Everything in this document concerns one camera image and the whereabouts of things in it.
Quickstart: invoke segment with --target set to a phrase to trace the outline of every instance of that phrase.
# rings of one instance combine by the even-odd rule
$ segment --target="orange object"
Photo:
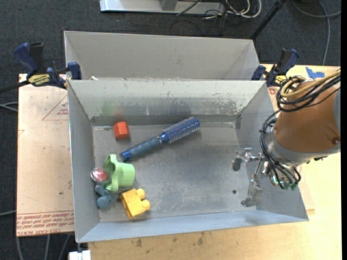
[[[125,121],[117,122],[113,125],[113,130],[116,140],[125,140],[130,137],[129,127]]]

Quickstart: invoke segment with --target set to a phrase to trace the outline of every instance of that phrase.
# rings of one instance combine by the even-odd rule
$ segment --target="toy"
[[[91,177],[96,183],[107,183],[110,180],[110,175],[102,168],[96,167],[91,171]]]
[[[135,167],[132,164],[126,164],[117,161],[115,154],[110,154],[102,166],[110,179],[103,183],[106,190],[117,192],[119,187],[131,187],[135,181]]]
[[[124,161],[128,161],[130,158],[136,157],[140,154],[148,152],[162,143],[171,144],[191,133],[197,131],[200,128],[200,122],[197,118],[191,116],[190,118],[184,119],[178,123],[167,126],[159,136],[155,136],[152,139],[142,142],[141,144],[131,147],[127,151],[121,153]]]
[[[119,121],[113,125],[116,140],[125,140],[130,137],[129,127],[125,121]]]
[[[106,208],[115,201],[114,196],[111,194],[109,190],[104,189],[102,184],[96,184],[95,192],[100,196],[97,199],[97,206],[101,209]]]
[[[120,200],[129,219],[136,217],[151,208],[151,204],[145,198],[145,191],[141,188],[132,189],[121,194]]]

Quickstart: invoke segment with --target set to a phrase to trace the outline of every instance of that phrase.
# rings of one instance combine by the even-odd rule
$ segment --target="blue toy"
[[[97,206],[101,209],[108,207],[109,204],[115,201],[115,197],[110,191],[104,189],[102,184],[96,184],[95,192],[100,196],[97,199]]]

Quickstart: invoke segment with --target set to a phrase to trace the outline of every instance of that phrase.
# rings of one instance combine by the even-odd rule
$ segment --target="blue clamp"
[[[264,66],[259,65],[259,66],[256,68],[255,72],[253,73],[252,79],[251,79],[251,80],[252,80],[252,81],[258,81],[258,80],[260,80],[260,78],[262,78],[262,76],[264,75],[265,70],[266,70],[266,68],[265,68]]]
[[[266,86],[279,86],[276,82],[276,77],[281,75],[286,75],[287,72],[294,67],[299,61],[299,53],[294,50],[282,49],[282,53],[277,64],[272,66],[272,69],[268,72],[265,72],[266,75]]]
[[[44,70],[43,63],[37,63],[33,59],[34,57],[36,60],[41,61],[42,51],[43,44],[29,46],[26,42],[19,45],[14,52],[19,63],[29,69],[29,73],[27,74],[28,83],[31,83],[35,87],[53,86],[66,89],[66,80],[61,78],[58,72],[55,72],[51,67]],[[67,68],[59,71],[70,72],[71,79],[82,79],[80,67],[76,62],[68,63]]]

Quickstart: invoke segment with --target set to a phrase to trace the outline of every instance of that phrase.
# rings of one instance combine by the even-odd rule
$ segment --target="lego block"
[[[151,204],[145,198],[145,191],[141,188],[132,189],[121,194],[120,200],[123,203],[129,219],[136,217],[151,208]]]
[[[125,140],[130,137],[128,124],[125,121],[117,122],[113,125],[116,140]]]

